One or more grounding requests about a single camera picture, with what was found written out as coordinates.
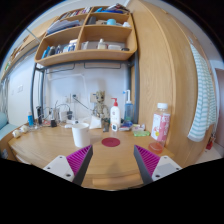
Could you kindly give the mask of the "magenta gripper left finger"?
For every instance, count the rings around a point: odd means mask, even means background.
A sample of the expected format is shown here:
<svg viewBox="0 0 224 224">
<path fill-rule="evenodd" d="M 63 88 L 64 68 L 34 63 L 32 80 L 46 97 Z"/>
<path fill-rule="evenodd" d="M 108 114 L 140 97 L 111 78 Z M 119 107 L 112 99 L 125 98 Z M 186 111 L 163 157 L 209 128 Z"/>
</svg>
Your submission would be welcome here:
<svg viewBox="0 0 224 224">
<path fill-rule="evenodd" d="M 92 156 L 93 147 L 89 145 L 68 156 L 57 156 L 44 170 L 80 186 Z"/>
</svg>

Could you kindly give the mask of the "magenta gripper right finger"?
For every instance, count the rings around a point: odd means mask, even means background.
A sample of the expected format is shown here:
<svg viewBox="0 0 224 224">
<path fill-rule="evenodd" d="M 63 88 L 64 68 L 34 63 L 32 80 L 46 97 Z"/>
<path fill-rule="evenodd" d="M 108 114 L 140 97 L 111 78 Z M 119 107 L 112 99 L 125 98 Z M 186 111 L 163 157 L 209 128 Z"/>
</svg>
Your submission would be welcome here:
<svg viewBox="0 0 224 224">
<path fill-rule="evenodd" d="M 169 156 L 159 157 L 138 145 L 134 146 L 134 157 L 144 185 L 181 170 L 181 167 Z"/>
</svg>

